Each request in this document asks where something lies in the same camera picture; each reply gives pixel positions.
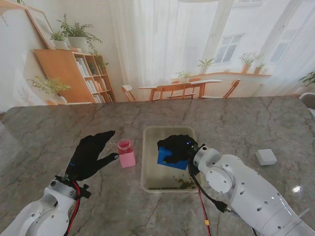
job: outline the pink container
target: pink container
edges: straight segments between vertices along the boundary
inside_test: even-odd
[[[119,160],[123,168],[136,165],[134,157],[133,144],[131,140],[121,139],[118,142]]]

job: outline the picture frame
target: picture frame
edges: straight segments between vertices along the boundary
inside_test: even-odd
[[[55,44],[50,39],[51,34],[54,33],[54,31],[51,28],[45,13],[41,10],[35,9],[30,6],[26,10],[26,12],[28,16],[30,17],[32,23],[34,24],[35,28],[37,29],[39,35],[41,36],[44,43],[46,44],[47,48],[55,50]]]

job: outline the black glove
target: black glove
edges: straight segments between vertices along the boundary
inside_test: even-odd
[[[115,131],[89,135],[81,139],[73,157],[65,171],[70,180],[82,181],[93,176],[98,170],[108,163],[116,160],[117,153],[109,154],[103,159],[97,160],[106,143],[113,137]]]
[[[194,158],[198,151],[197,142],[189,135],[172,135],[157,143],[157,148],[164,147],[173,154],[164,158],[166,163],[177,163],[179,161]]]

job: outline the white curtain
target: white curtain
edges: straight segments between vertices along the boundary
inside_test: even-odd
[[[298,79],[315,71],[315,11],[313,8],[308,11],[304,10],[305,22],[260,95],[291,95],[297,88],[304,86]]]
[[[176,72],[195,70],[202,57],[218,2],[111,0],[119,59],[125,85],[169,84]]]

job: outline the white eraser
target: white eraser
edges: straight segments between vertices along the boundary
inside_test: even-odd
[[[256,156],[262,166],[273,165],[277,161],[271,149],[258,150],[258,152],[256,152]]]

